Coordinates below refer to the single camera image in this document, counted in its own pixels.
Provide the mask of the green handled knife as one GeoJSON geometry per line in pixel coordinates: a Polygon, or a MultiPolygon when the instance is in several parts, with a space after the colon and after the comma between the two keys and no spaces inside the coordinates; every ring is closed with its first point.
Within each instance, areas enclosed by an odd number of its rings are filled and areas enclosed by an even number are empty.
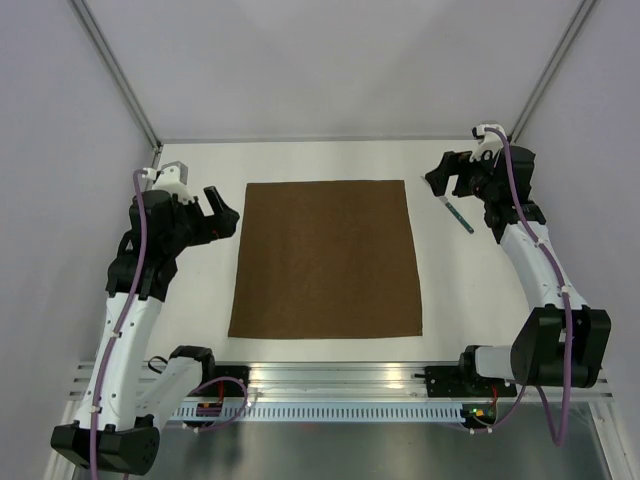
{"type": "Polygon", "coordinates": [[[437,199],[445,206],[449,213],[456,219],[456,221],[465,229],[469,234],[474,234],[474,228],[468,223],[463,215],[455,208],[446,196],[437,196],[437,199]]]}

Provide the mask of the brown cloth napkin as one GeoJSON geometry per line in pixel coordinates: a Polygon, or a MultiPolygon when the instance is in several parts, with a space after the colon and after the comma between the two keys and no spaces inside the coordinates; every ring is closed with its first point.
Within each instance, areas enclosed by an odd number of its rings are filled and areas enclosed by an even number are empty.
{"type": "Polygon", "coordinates": [[[229,336],[378,339],[422,331],[403,181],[248,184],[229,336]]]}

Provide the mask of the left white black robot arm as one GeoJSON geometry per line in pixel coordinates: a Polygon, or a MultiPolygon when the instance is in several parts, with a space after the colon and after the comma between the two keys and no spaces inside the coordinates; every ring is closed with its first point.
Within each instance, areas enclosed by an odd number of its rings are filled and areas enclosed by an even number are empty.
{"type": "Polygon", "coordinates": [[[230,238],[239,214],[217,189],[205,188],[212,208],[197,199],[152,189],[132,200],[131,227],[107,270],[105,323],[94,371],[74,418],[54,427],[50,445],[92,473],[146,474],[160,446],[160,434],[188,394],[206,396],[218,384],[211,349],[180,345],[144,392],[138,391],[147,345],[177,258],[187,248],[230,238]]]}

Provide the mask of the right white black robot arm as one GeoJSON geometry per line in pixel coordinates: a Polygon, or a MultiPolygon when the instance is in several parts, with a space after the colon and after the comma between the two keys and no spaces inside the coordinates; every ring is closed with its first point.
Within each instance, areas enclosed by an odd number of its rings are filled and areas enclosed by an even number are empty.
{"type": "Polygon", "coordinates": [[[530,308],[511,345],[470,345],[461,354],[456,381],[469,395],[482,393],[493,379],[587,389],[602,367],[611,319],[588,306],[556,260],[546,218],[530,195],[534,166],[534,153],[518,146],[478,161],[468,151],[447,151],[425,175],[437,196],[455,177],[454,196],[483,202],[484,221],[510,259],[530,308]]]}

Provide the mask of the left aluminium frame post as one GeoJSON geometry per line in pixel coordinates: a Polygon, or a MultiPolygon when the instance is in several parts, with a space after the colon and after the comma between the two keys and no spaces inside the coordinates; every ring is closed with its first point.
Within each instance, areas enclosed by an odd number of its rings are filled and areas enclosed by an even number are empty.
{"type": "Polygon", "coordinates": [[[107,73],[116,85],[125,106],[131,114],[134,123],[143,134],[154,152],[162,147],[162,141],[149,120],[138,96],[134,92],[120,62],[118,61],[109,41],[94,15],[89,2],[85,0],[69,0],[69,7],[76,16],[88,39],[93,45],[98,57],[104,64],[107,73]]]}

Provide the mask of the aluminium frame post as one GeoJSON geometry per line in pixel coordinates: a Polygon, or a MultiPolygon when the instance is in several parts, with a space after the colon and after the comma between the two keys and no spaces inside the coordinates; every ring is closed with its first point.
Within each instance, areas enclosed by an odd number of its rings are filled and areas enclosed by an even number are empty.
{"type": "Polygon", "coordinates": [[[149,120],[138,96],[134,92],[120,62],[118,61],[109,41],[94,15],[89,2],[85,0],[69,0],[69,7],[76,16],[88,39],[93,45],[98,57],[104,64],[107,73],[116,85],[125,106],[131,114],[134,123],[143,134],[154,152],[162,147],[162,141],[149,120]]]}
{"type": "Polygon", "coordinates": [[[554,49],[538,76],[536,83],[528,95],[524,106],[519,112],[515,124],[510,132],[512,142],[517,142],[525,132],[540,102],[549,90],[555,76],[567,59],[572,47],[581,35],[590,17],[597,9],[600,1],[581,0],[566,24],[562,35],[556,42],[554,49]]]}

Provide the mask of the right aluminium frame post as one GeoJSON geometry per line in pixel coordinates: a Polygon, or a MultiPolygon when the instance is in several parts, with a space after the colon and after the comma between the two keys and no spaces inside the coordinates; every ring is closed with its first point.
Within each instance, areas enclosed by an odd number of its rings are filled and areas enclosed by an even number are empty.
{"type": "Polygon", "coordinates": [[[555,76],[567,59],[572,47],[581,35],[590,17],[597,9],[600,1],[581,0],[566,24],[562,35],[556,42],[554,49],[538,76],[536,83],[528,95],[524,106],[519,112],[515,124],[510,132],[512,142],[517,142],[525,132],[540,102],[549,90],[555,76]]]}

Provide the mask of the aluminium mounting rail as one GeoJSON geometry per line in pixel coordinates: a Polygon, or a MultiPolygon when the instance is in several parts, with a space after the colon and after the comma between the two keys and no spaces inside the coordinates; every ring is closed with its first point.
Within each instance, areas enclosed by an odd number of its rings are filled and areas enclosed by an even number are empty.
{"type": "MultiPolygon", "coordinates": [[[[480,387],[439,386],[444,373],[427,376],[426,368],[449,367],[440,362],[247,362],[248,389],[251,400],[262,402],[332,402],[332,401],[489,401],[493,390],[498,399],[517,396],[513,384],[502,380],[492,389],[480,387]]],[[[69,399],[79,400],[88,389],[93,362],[81,362],[66,387],[69,399]]],[[[591,389],[573,389],[571,400],[577,402],[612,401],[613,392],[603,372],[591,389]]]]}

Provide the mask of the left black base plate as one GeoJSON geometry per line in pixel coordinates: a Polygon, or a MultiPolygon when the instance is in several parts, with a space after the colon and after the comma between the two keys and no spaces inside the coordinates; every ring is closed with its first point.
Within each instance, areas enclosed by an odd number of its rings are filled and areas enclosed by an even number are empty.
{"type": "Polygon", "coordinates": [[[198,395],[208,398],[241,398],[244,396],[240,383],[247,386],[249,384],[250,367],[247,365],[222,365],[216,366],[213,378],[230,377],[235,381],[222,380],[209,385],[201,390],[198,395]]]}

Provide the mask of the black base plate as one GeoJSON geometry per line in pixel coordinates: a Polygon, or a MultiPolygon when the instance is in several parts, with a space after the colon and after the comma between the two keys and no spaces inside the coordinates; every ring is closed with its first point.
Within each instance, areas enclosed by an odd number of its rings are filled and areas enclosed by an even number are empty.
{"type": "Polygon", "coordinates": [[[230,377],[235,381],[222,380],[209,385],[201,390],[198,395],[208,398],[241,398],[244,396],[240,383],[247,386],[249,384],[250,367],[247,365],[222,365],[216,366],[213,378],[230,377]]]}
{"type": "Polygon", "coordinates": [[[424,381],[430,399],[515,398],[517,387],[505,380],[463,373],[459,367],[426,366],[415,378],[424,381]]]}

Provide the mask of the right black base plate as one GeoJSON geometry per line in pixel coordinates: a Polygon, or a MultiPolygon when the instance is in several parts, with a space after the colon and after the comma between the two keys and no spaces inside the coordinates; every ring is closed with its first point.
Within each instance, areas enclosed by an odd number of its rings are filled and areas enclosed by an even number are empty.
{"type": "Polygon", "coordinates": [[[459,367],[426,366],[415,378],[424,381],[430,399],[515,398],[517,387],[505,380],[463,373],[459,367]]]}

